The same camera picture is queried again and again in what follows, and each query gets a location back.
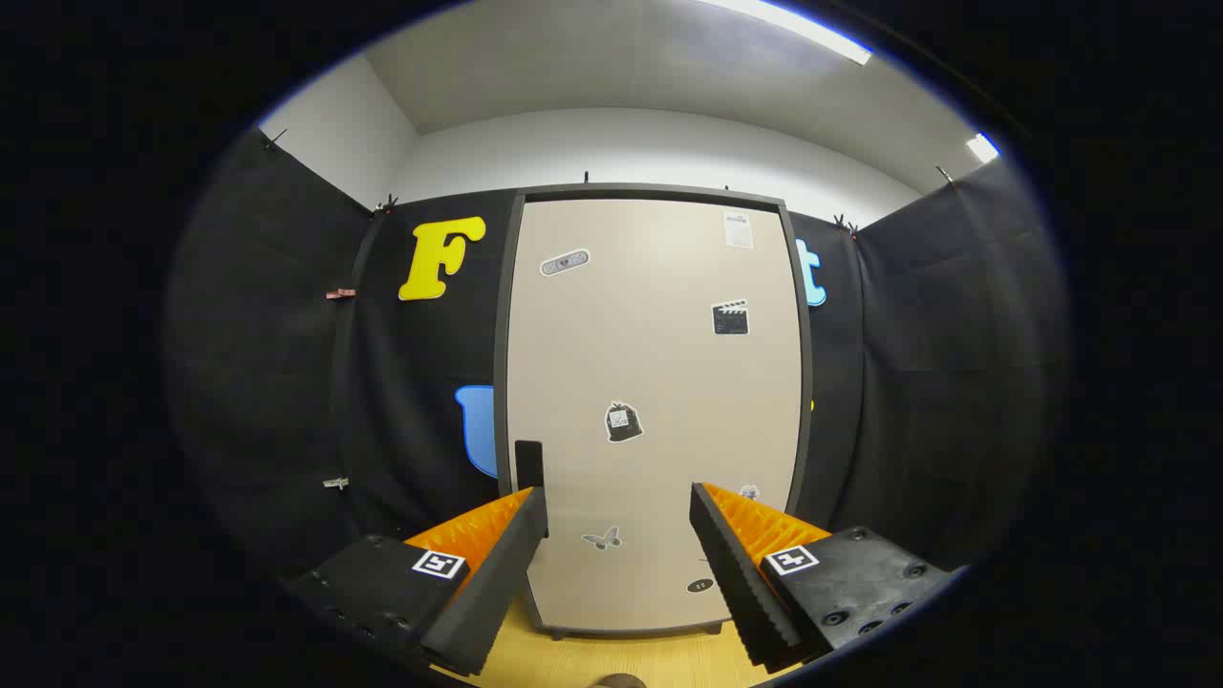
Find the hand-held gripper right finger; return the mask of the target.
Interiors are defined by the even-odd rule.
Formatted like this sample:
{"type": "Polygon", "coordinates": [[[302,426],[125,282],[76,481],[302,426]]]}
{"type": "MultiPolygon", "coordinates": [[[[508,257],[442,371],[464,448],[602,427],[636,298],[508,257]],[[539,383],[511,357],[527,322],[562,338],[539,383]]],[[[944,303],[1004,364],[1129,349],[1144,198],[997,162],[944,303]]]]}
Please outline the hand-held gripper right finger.
{"type": "Polygon", "coordinates": [[[852,653],[956,580],[868,527],[826,532],[709,483],[691,486],[690,523],[750,661],[769,675],[852,653]]]}

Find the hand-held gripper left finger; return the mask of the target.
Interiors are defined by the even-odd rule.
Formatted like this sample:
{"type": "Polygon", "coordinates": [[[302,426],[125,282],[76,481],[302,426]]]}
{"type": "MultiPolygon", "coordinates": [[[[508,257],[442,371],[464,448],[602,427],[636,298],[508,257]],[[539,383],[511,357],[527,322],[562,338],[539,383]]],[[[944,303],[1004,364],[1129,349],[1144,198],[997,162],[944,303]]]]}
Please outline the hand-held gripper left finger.
{"type": "Polygon", "coordinates": [[[287,580],[320,621],[410,668],[479,675],[547,535],[525,488],[402,540],[371,534],[287,580]]]}

